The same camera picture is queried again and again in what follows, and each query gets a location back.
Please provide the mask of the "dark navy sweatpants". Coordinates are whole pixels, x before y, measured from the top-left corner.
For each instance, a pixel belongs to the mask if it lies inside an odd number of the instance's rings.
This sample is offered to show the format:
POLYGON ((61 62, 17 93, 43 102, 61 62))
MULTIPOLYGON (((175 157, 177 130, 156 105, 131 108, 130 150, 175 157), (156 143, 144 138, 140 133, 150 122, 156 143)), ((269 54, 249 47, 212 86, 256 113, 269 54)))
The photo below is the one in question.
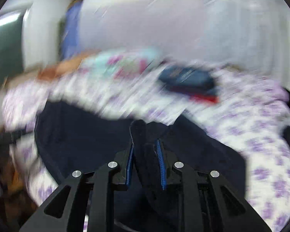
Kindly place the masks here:
POLYGON ((245 195, 246 163, 235 150, 211 138, 184 116, 174 124, 137 119, 106 120, 65 102, 47 102, 38 115, 38 153, 58 184, 72 172, 93 172, 127 150, 127 192, 114 196, 115 219, 137 231, 176 231, 178 198, 166 189, 163 151, 198 172, 221 173, 245 195))

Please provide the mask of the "folded red garment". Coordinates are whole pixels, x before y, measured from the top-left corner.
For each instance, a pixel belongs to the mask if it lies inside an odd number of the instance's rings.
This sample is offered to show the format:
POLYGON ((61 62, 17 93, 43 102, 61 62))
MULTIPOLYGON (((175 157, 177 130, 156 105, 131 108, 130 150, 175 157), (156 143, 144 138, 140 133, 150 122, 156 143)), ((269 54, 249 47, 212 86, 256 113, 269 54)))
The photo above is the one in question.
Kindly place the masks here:
POLYGON ((190 97, 190 100, 193 101, 203 101, 203 102, 211 102, 211 103, 218 103, 219 102, 219 96, 217 93, 217 89, 209 89, 209 90, 184 90, 184 89, 178 89, 178 88, 166 88, 170 92, 174 93, 180 93, 183 95, 187 95, 190 97))

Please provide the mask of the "purple floral bed sheet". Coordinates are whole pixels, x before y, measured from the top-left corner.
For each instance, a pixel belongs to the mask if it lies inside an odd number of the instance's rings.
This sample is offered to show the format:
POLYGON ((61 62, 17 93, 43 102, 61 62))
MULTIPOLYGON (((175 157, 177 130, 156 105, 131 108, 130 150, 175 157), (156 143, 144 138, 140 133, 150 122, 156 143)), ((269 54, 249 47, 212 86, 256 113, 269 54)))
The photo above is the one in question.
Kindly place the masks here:
POLYGON ((290 119, 288 94, 266 77, 207 66, 218 82, 218 103, 194 102, 163 90, 161 69, 132 80, 77 71, 54 82, 31 79, 7 90, 2 102, 7 130, 33 129, 48 98, 64 99, 101 115, 136 117, 171 125, 180 116, 239 152, 247 163, 246 199, 272 231, 290 219, 290 148, 281 131, 290 119))

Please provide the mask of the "folded blue denim jeans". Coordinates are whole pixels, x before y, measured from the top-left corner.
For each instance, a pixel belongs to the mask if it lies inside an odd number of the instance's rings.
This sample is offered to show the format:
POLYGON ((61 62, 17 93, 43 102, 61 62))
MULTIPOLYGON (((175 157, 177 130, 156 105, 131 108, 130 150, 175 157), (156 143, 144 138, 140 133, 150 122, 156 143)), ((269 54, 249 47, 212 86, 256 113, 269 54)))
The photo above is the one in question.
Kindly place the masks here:
POLYGON ((169 66, 160 73, 158 79, 169 91, 188 95, 217 96, 214 78, 203 69, 169 66))

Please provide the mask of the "folded teal pink floral blanket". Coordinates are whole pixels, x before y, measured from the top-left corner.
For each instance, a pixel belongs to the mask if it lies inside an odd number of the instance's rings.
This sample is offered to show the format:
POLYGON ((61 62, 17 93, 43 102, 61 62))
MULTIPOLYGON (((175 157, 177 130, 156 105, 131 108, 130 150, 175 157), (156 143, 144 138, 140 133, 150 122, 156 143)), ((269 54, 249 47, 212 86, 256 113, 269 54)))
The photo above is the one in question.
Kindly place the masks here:
POLYGON ((162 61, 162 54, 152 48, 113 49, 86 57, 78 69, 94 78, 134 78, 162 61))

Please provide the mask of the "brown orange pillow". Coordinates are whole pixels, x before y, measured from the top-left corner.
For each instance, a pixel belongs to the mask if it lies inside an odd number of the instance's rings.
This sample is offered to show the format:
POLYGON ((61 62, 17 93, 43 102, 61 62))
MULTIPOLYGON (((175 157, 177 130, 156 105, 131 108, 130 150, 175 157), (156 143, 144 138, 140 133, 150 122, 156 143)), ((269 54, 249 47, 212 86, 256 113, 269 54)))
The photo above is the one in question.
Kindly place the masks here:
POLYGON ((41 81, 53 81, 57 78, 62 77, 65 74, 76 71, 85 58, 92 55, 97 55, 98 53, 99 51, 97 50, 82 52, 69 59, 61 61, 58 64, 48 66, 39 71, 37 79, 41 81))

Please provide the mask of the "blue patterned cloth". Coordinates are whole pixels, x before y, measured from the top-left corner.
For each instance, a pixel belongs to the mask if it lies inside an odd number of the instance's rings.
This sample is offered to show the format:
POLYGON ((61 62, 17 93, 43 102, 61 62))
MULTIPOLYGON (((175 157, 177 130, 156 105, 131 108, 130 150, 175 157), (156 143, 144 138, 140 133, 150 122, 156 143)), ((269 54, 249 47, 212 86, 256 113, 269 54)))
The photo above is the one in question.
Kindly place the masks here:
POLYGON ((78 25, 82 3, 81 1, 76 1, 68 8, 65 17, 61 20, 59 44, 61 61, 69 59, 79 53, 78 25))

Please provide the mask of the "dark framed mirror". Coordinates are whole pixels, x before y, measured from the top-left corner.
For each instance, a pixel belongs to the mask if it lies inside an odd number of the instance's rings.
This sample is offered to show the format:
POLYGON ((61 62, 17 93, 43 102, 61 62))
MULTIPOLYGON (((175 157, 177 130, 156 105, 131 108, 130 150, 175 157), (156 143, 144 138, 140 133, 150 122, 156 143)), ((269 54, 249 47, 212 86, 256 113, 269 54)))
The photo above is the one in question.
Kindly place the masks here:
POLYGON ((23 28, 29 11, 17 9, 0 15, 0 87, 24 71, 23 28))

